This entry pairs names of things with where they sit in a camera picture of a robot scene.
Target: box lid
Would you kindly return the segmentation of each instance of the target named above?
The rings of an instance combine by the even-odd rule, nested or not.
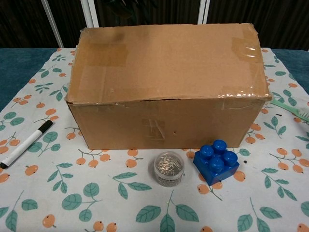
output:
[[[268,98],[251,24],[90,28],[81,33],[67,101]]]

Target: plastic container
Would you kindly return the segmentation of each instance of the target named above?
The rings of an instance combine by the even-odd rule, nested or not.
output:
[[[184,162],[173,151],[163,152],[155,158],[154,173],[158,183],[165,187],[178,185],[183,176]]]

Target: cardboard box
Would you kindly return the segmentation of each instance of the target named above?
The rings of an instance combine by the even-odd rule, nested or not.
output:
[[[251,24],[84,29],[66,97],[89,149],[237,147],[270,99]]]

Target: blue building block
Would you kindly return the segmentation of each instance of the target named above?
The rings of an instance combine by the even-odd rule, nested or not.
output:
[[[211,146],[202,146],[195,153],[193,163],[211,186],[236,172],[239,167],[237,159],[234,152],[226,149],[223,140],[216,140]]]

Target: curtain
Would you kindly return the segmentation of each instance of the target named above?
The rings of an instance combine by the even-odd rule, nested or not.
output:
[[[64,47],[78,44],[86,21],[80,0],[48,0]]]
[[[40,0],[0,0],[0,47],[58,47]]]
[[[200,0],[154,0],[158,8],[153,7],[149,0],[144,2],[149,12],[150,24],[197,24]],[[118,25],[114,14],[102,0],[95,0],[95,6],[100,27]],[[120,26],[146,24],[138,9],[134,10],[137,13],[137,23],[132,19],[121,19]]]
[[[309,49],[308,0],[211,0],[207,23],[252,23],[262,47]]]

